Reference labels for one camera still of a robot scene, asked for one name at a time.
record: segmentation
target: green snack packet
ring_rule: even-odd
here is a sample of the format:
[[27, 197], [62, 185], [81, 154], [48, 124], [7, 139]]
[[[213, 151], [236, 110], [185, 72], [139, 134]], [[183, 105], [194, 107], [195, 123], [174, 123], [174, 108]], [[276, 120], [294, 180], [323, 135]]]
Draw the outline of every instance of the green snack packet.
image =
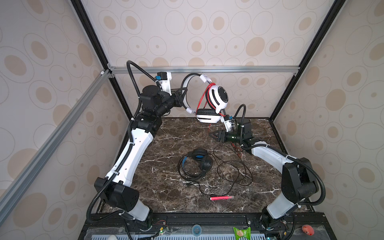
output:
[[238, 240], [241, 237], [245, 237], [245, 238], [251, 240], [251, 228], [250, 227], [247, 229], [243, 229], [243, 230], [239, 230], [239, 229], [234, 227], [233, 231], [235, 232], [236, 240]]

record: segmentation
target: wallpaper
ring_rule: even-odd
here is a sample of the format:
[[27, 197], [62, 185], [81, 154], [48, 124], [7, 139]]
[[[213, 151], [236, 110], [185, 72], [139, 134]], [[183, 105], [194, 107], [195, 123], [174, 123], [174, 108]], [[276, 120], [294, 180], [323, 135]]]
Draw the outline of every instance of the wallpaper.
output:
[[83, 0], [109, 62], [298, 65], [333, 0]]
[[[172, 74], [171, 88], [180, 88], [187, 74]], [[247, 106], [247, 117], [269, 117], [291, 80], [293, 73], [217, 73], [207, 74], [217, 85], [223, 86], [229, 100], [225, 108], [227, 114], [234, 115], [241, 104]], [[155, 83], [144, 74], [134, 74], [137, 85], [143, 87]], [[139, 99], [128, 74], [117, 74], [116, 79], [122, 88], [132, 113], [135, 112]], [[191, 108], [196, 109], [199, 100], [208, 84], [199, 77], [193, 77], [188, 85], [187, 101]], [[203, 108], [205, 98], [200, 106]], [[184, 108], [173, 108], [168, 117], [195, 117]]]
[[0, 240], [77, 240], [93, 184], [114, 164], [127, 126], [105, 83], [0, 227]]
[[384, 1], [348, 1], [275, 120], [324, 180], [315, 209], [339, 240], [384, 235], [383, 63]]
[[66, 0], [2, 1], [0, 196], [100, 71]]

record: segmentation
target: dark marble surface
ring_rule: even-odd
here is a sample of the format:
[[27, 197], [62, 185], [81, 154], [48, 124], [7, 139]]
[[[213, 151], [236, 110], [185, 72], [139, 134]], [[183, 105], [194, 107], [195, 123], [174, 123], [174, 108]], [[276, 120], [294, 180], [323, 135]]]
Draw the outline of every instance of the dark marble surface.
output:
[[[266, 119], [251, 119], [253, 135], [280, 149]], [[258, 157], [243, 153], [243, 162], [253, 174], [249, 186], [235, 184], [230, 192], [231, 200], [211, 201], [196, 186], [187, 183], [177, 171], [179, 159], [197, 147], [204, 147], [224, 161], [239, 160], [230, 143], [218, 143], [208, 136], [209, 124], [192, 118], [164, 118], [153, 142], [145, 151], [133, 178], [131, 188], [140, 192], [140, 200], [154, 212], [260, 212], [281, 192], [281, 174]], [[225, 129], [223, 124], [212, 124], [210, 131]], [[191, 158], [185, 169], [197, 170]], [[220, 168], [228, 179], [236, 178], [237, 171], [228, 165]], [[206, 177], [199, 180], [201, 189], [208, 194], [222, 195], [231, 183], [217, 175], [217, 164]], [[102, 212], [116, 210], [104, 205]]]

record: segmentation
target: pink highlighter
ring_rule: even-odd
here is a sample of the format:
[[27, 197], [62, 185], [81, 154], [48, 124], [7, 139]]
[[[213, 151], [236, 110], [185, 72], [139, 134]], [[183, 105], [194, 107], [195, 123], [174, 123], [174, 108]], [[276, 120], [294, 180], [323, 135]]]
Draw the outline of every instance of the pink highlighter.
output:
[[235, 196], [221, 196], [221, 197], [210, 197], [212, 201], [214, 200], [226, 200], [226, 199], [232, 199], [235, 198]]

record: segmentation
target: robotic arm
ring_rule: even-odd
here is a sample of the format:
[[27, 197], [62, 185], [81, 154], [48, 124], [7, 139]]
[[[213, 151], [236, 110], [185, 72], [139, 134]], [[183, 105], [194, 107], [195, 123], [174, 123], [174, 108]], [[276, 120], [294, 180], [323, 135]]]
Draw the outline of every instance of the robotic arm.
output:
[[[203, 82], [209, 84], [204, 95], [211, 109], [194, 110], [188, 105], [186, 100], [187, 86], [194, 76], [199, 76]], [[133, 75], [131, 78], [136, 87]], [[243, 106], [244, 112], [241, 123], [238, 123], [235, 118], [242, 106], [234, 118], [225, 113], [224, 108], [227, 106], [228, 95], [223, 87], [212, 83], [207, 76], [197, 73], [187, 75], [179, 89], [170, 89], [170, 73], [159, 72], [153, 80], [156, 81], [157, 86], [144, 87], [139, 96], [142, 111], [139, 114], [136, 111], [137, 117], [132, 118], [129, 124], [132, 129], [128, 129], [131, 131], [130, 140], [106, 177], [104, 179], [97, 178], [95, 181], [94, 186], [98, 191], [96, 200], [100, 197], [110, 206], [121, 208], [122, 210], [116, 211], [119, 215], [127, 219], [138, 220], [143, 229], [148, 229], [152, 225], [152, 210], [139, 200], [139, 192], [130, 186], [144, 151], [162, 124], [161, 116], [169, 112], [172, 107], [184, 107], [187, 112], [195, 113], [200, 122], [223, 122], [226, 129], [211, 132], [212, 138], [218, 142], [238, 142], [243, 150], [260, 157], [279, 170], [282, 174], [282, 193], [263, 209], [261, 221], [266, 229], [271, 228], [277, 219], [295, 210], [305, 198], [316, 193], [319, 189], [317, 182], [321, 187], [321, 197], [313, 205], [320, 204], [324, 200], [324, 184], [312, 170], [309, 160], [288, 156], [266, 142], [253, 137], [251, 123], [244, 118], [245, 105]], [[90, 210], [87, 211], [87, 220], [92, 222], [88, 212], [90, 213]]]

